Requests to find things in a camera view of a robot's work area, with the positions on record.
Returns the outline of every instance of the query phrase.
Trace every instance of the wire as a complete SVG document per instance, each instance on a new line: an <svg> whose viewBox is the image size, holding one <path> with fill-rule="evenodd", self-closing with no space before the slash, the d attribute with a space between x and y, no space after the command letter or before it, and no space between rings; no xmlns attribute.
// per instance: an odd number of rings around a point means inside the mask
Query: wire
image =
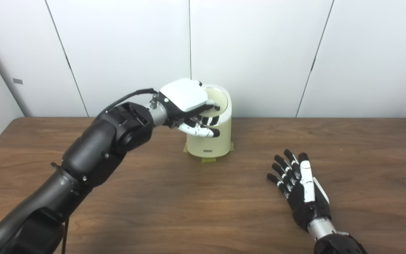
<svg viewBox="0 0 406 254"><path fill-rule="evenodd" d="M137 90L135 92L130 93L129 95L125 95L122 98L119 98L118 100L111 103L111 105L107 106L105 109L103 109L103 111L101 111L100 114L98 114L97 117L95 117L95 119L93 121L95 122L106 111L108 111L109 109L117 106L117 104L122 103L123 101L126 101L127 99L131 98L132 96L134 96L134 95L144 95L146 93L153 94L153 93L158 93L158 92L156 92L153 88L148 88L148 89L140 89L140 90Z"/></svg>
<svg viewBox="0 0 406 254"><path fill-rule="evenodd" d="M67 233L68 233L68 223L70 222L70 218L65 221L65 233L63 234L62 238L62 254L65 254L65 249L67 245Z"/></svg>

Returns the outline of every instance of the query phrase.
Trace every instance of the robotic arm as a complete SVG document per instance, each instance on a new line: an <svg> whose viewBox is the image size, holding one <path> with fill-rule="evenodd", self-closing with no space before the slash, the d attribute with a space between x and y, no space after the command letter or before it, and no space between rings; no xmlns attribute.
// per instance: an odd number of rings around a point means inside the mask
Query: robotic arm
<svg viewBox="0 0 406 254"><path fill-rule="evenodd" d="M316 241L314 254L367 254L363 246L351 235L337 231L332 224L330 201L311 171L306 153L299 159L286 149L289 163L275 156L272 168L279 177L267 174L285 196L295 223Z"/></svg>
<svg viewBox="0 0 406 254"><path fill-rule="evenodd" d="M153 94L145 106L124 102ZM219 131L196 122L216 108L198 81L180 79L160 89L139 90L105 108L62 157L56 171L0 222L0 254L51 254L66 222L93 188L103 184L126 153L150 140L153 128L167 125L191 135L218 137Z"/></svg>

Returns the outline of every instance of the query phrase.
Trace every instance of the tape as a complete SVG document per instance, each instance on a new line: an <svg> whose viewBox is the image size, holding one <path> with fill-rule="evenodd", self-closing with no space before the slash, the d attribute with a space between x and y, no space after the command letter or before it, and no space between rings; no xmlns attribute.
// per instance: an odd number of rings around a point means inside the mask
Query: tape
<svg viewBox="0 0 406 254"><path fill-rule="evenodd" d="M216 158L202 158L202 163L203 162L213 162L216 161Z"/></svg>

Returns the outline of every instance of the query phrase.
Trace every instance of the cylindrical container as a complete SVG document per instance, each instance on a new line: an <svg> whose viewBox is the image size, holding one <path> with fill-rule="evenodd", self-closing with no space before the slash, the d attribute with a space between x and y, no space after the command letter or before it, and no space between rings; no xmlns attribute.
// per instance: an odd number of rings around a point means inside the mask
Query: cylindrical container
<svg viewBox="0 0 406 254"><path fill-rule="evenodd" d="M228 91L219 85L203 85L208 99L220 105L220 110L212 108L200 114L201 121L210 128L218 129L218 137L196 137L187 135L187 150L193 156L216 158L226 155L231 149L232 101Z"/></svg>

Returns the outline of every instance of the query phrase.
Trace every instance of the small gray label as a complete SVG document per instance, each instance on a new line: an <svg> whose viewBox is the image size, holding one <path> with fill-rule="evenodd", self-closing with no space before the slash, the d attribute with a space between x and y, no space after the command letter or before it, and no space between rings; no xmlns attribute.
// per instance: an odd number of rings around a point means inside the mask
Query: small gray label
<svg viewBox="0 0 406 254"><path fill-rule="evenodd" d="M23 85L23 80L21 80L21 79L13 79L13 82L14 82L15 84Z"/></svg>

